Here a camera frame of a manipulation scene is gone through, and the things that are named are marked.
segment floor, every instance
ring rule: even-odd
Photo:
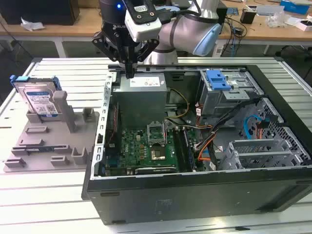
[[[24,41],[22,45],[30,52],[33,57],[40,58],[57,58],[58,53],[52,42],[45,41]],[[22,75],[31,62],[31,58],[18,45],[13,43],[14,51],[9,52],[0,45],[0,103],[5,100],[6,96],[12,90],[9,82],[11,75]],[[65,42],[64,47],[70,57],[104,57],[90,42]],[[241,45],[237,51],[237,57],[263,57],[263,45]],[[274,57],[275,52],[280,51],[281,46],[270,46],[266,56]],[[225,52],[224,57],[230,57],[230,52]],[[305,62],[305,54],[300,47],[288,47],[282,52],[282,58],[301,76],[304,77],[312,66],[312,60]],[[306,78],[307,83],[312,85],[312,71]]]

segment power supply label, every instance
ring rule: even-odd
[[[134,77],[130,79],[130,87],[159,87],[159,77]]]
[[[38,115],[43,117],[56,117],[58,115],[54,103],[50,101],[49,92],[27,92],[26,94],[28,101]]]

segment gray 3d-printed holder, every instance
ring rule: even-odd
[[[4,163],[5,172],[86,167],[87,159],[93,153],[99,113],[93,108],[74,113],[66,97],[65,91],[55,91],[53,95],[61,110],[59,120],[42,121],[37,114],[26,114],[29,121]]]

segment blue hard drive label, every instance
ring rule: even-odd
[[[50,100],[51,96],[46,91],[26,92],[27,99],[38,115],[42,117],[58,116],[54,103]]]

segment desk leg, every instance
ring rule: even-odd
[[[213,52],[213,57],[221,57],[223,48],[224,48],[225,43],[222,41],[216,41],[214,45],[214,52]]]
[[[264,51],[263,51],[263,54],[264,54],[264,55],[267,55],[267,52],[268,52],[268,50],[269,50],[269,47],[270,47],[270,45],[267,45],[267,47],[265,47],[265,49],[264,49]]]
[[[13,40],[10,39],[10,40],[5,40],[4,43],[2,43],[1,45],[4,46],[5,49],[9,50],[9,51],[13,51],[13,47],[12,47],[12,42]]]
[[[63,46],[63,39],[62,38],[57,38],[56,40],[54,40],[55,46],[57,48],[58,51],[58,56],[60,58],[67,58],[66,52],[64,50],[64,46]]]

